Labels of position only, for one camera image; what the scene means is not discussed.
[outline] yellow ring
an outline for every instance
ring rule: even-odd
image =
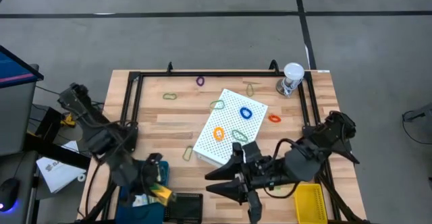
[[[220,131],[222,136],[218,136],[217,132]],[[221,141],[223,140],[223,138],[225,137],[225,132],[223,131],[222,127],[216,127],[215,130],[213,130],[213,137],[217,140],[217,141]]]

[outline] orange ring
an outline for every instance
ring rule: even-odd
[[[220,131],[222,136],[218,136],[217,132]],[[221,141],[223,140],[223,138],[225,137],[225,132],[223,131],[222,127],[216,127],[215,130],[213,130],[213,137],[217,140],[217,141]]]
[[[273,123],[279,123],[280,121],[282,121],[281,118],[277,115],[270,115],[269,120]]]

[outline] blue light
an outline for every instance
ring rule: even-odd
[[[12,208],[10,208],[7,211],[0,212],[0,215],[2,215],[3,213],[4,214],[10,214],[10,213],[14,212],[17,209],[17,207],[18,207],[18,200],[15,201],[15,203],[12,206]]]

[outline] computer mouse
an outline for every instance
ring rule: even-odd
[[[18,197],[20,181],[9,178],[0,185],[0,211],[5,212],[12,208]]]

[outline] purple ring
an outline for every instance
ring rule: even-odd
[[[196,78],[196,84],[198,84],[198,86],[203,86],[204,85],[204,76],[199,76]]]

